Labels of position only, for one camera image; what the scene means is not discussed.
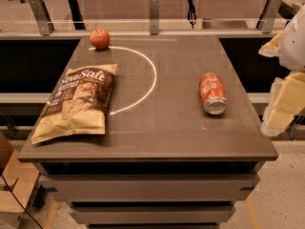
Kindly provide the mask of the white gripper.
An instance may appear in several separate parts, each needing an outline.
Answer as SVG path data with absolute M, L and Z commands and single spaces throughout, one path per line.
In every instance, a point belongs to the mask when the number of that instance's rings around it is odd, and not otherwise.
M 286 131 L 296 115 L 305 109 L 305 6 L 259 50 L 260 55 L 278 57 L 281 66 L 291 71 L 284 79 L 276 78 L 270 89 L 260 130 L 266 136 Z

